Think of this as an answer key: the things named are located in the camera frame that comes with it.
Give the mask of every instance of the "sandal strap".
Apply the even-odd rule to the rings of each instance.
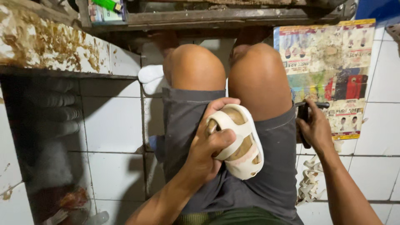
[[[244,156],[233,161],[225,161],[225,165],[231,174],[242,180],[247,180],[254,177],[264,164],[263,161],[258,164],[253,164],[253,159],[257,157],[259,153],[257,145],[253,144]]]
[[[236,140],[227,148],[223,149],[215,159],[225,160],[231,156],[242,144],[243,139],[252,133],[250,122],[247,121],[242,125],[237,125],[226,113],[217,111],[207,118],[207,122],[214,119],[221,130],[232,129],[236,134]]]

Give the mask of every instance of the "torn poster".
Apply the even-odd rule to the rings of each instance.
[[[374,31],[375,19],[275,28],[274,48],[281,55],[293,101],[329,101],[331,111],[364,109]],[[334,138],[358,138],[363,112],[326,114]],[[357,130],[346,129],[353,121],[350,116],[357,117]],[[346,128],[340,126],[343,117]]]

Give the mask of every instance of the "handle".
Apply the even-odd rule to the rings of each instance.
[[[315,103],[318,108],[329,108],[329,102],[316,102]],[[309,105],[306,102],[298,102],[295,104],[296,107],[298,107],[298,112],[297,112],[297,117],[300,119],[303,119],[306,123],[308,123],[308,108]],[[304,138],[303,133],[300,131],[300,138],[301,142],[303,143],[304,148],[310,149],[311,145],[306,141]]]

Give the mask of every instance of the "white sandal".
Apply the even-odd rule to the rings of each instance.
[[[242,120],[241,125],[232,119],[238,116],[234,115],[237,113],[242,117],[239,119]],[[215,159],[224,160],[228,171],[237,178],[247,180],[254,177],[264,165],[264,152],[250,112],[241,105],[227,104],[207,118],[209,128],[212,127],[211,121],[216,122],[215,126],[218,125],[221,130],[232,129],[236,134],[235,142]]]

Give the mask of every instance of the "floor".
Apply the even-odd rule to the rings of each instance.
[[[217,55],[228,70],[228,55],[234,40],[195,42]],[[383,28],[376,31],[370,66],[367,105],[360,139],[345,140],[341,160],[386,225],[400,221],[400,57],[399,43]],[[144,46],[142,66],[160,64],[154,45]],[[154,153],[143,145],[151,135],[164,133],[162,100],[143,95],[138,81],[80,80],[84,120],[77,143],[69,155],[77,182],[92,197],[92,213],[108,211],[107,224],[123,224],[129,215],[164,185],[162,167]],[[312,149],[297,146],[297,180],[302,163],[313,157]],[[323,175],[320,190],[325,187]],[[332,224],[326,201],[298,208],[305,224]]]

